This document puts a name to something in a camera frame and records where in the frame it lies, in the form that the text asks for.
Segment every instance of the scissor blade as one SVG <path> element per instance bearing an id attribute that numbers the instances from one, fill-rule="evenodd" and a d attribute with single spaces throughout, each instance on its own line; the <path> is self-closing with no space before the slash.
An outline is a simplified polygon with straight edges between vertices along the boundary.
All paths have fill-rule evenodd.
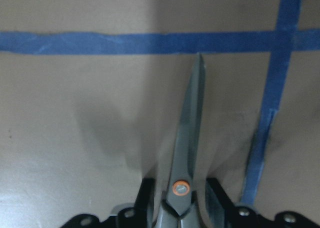
<path id="1" fill-rule="evenodd" d="M 174 194 L 172 187 L 176 181 L 185 181 L 189 183 L 190 189 L 192 189 L 204 89 L 205 64 L 202 56 L 198 54 L 184 96 L 166 195 L 167 203 L 178 215 L 182 215 L 190 207 L 191 192 L 187 195 L 179 196 Z"/>
<path id="2" fill-rule="evenodd" d="M 177 217 L 166 209 L 165 203 L 161 203 L 158 217 L 154 228 L 178 228 L 179 221 Z"/>

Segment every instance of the metal screw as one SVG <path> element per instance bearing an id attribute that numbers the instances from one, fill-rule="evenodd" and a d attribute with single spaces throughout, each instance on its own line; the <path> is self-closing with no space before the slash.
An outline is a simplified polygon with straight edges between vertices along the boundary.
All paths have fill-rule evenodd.
<path id="1" fill-rule="evenodd" d="M 179 194 L 183 194 L 183 193 L 186 193 L 188 190 L 188 188 L 184 185 L 184 184 L 178 184 L 176 187 L 175 187 L 175 191 Z"/>
<path id="2" fill-rule="evenodd" d="M 82 227 L 86 227 L 88 225 L 90 225 L 92 223 L 93 219 L 91 216 L 88 216 L 86 218 L 83 218 L 81 221 L 80 221 L 80 225 Z"/>
<path id="3" fill-rule="evenodd" d="M 296 223 L 297 219 L 292 215 L 292 214 L 285 214 L 283 216 L 283 219 L 285 222 L 288 222 L 288 223 Z"/>
<path id="4" fill-rule="evenodd" d="M 242 217 L 247 217 L 250 215 L 250 211 L 247 208 L 240 208 L 239 215 Z"/>
<path id="5" fill-rule="evenodd" d="M 128 209 L 126 212 L 124 212 L 125 218 L 131 218 L 136 214 L 135 210 L 133 208 Z"/>
<path id="6" fill-rule="evenodd" d="M 173 184 L 172 191 L 176 196 L 182 197 L 190 192 L 190 185 L 185 180 L 178 180 Z"/>

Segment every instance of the blue tape strip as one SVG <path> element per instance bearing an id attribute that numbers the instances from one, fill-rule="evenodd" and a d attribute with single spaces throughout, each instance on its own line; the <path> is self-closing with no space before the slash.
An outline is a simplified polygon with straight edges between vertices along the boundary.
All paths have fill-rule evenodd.
<path id="1" fill-rule="evenodd" d="M 29 55 L 134 55 L 267 52 L 273 31 L 119 34 L 0 32 L 0 51 Z"/>
<path id="2" fill-rule="evenodd" d="M 293 42 L 295 51 L 320 50 L 320 29 L 298 31 Z"/>
<path id="3" fill-rule="evenodd" d="M 241 202 L 253 204 L 264 168 L 264 156 L 271 125 L 279 109 L 290 56 L 293 48 L 300 47 L 302 33 L 295 37 L 301 0 L 281 0 L 276 25 L 275 44 L 271 51 L 258 128 L 252 143 L 246 168 Z"/>

